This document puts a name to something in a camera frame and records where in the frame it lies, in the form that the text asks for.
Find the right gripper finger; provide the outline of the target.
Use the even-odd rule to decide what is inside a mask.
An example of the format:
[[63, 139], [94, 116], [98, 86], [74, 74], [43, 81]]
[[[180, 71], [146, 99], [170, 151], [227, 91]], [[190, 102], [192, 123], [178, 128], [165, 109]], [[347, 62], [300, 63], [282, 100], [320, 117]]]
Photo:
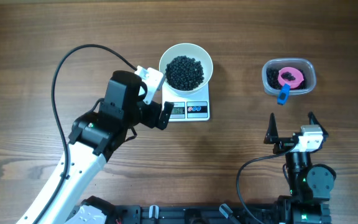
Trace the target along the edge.
[[308, 118], [309, 118], [309, 123], [312, 125], [318, 125], [323, 133], [323, 138], [327, 139], [329, 137], [328, 132], [323, 128], [323, 126], [319, 123], [319, 121], [317, 120], [316, 116], [314, 115], [314, 113], [312, 111], [310, 111], [308, 113]]
[[275, 115], [273, 113], [270, 114], [269, 123], [267, 132], [264, 138], [264, 144], [276, 144], [279, 142], [277, 124], [275, 120]]

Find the pink scoop blue handle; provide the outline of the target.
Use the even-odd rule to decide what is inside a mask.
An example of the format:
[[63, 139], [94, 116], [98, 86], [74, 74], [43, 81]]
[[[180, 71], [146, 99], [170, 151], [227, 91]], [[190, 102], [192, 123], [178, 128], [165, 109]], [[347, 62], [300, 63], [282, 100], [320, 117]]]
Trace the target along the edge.
[[304, 81], [303, 74], [296, 68], [284, 67], [279, 70], [278, 83], [282, 86], [277, 97], [277, 104], [284, 105], [290, 95], [290, 90], [298, 88]]

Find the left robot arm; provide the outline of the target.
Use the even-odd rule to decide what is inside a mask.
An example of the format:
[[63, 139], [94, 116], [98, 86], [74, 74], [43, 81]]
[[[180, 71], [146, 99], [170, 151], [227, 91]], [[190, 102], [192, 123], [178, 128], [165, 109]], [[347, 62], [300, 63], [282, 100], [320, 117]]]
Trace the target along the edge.
[[152, 99], [162, 88], [165, 75], [153, 68], [135, 72], [115, 71], [104, 98], [75, 120], [52, 175], [19, 223], [65, 223], [83, 192], [103, 169], [113, 152], [129, 141], [128, 131], [139, 123], [165, 129], [173, 103]]

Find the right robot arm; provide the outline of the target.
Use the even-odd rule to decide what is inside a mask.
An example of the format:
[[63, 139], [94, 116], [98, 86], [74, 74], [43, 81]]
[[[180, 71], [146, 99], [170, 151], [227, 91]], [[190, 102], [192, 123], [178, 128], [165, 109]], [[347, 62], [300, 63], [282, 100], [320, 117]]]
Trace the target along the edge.
[[274, 223], [331, 223], [326, 202], [330, 200], [336, 172], [311, 161], [311, 155], [323, 148], [329, 134], [312, 112], [308, 118], [309, 123], [288, 138], [278, 135], [275, 115], [269, 118], [264, 144], [273, 145], [275, 156], [285, 157], [290, 188], [289, 196], [280, 196], [275, 202]]

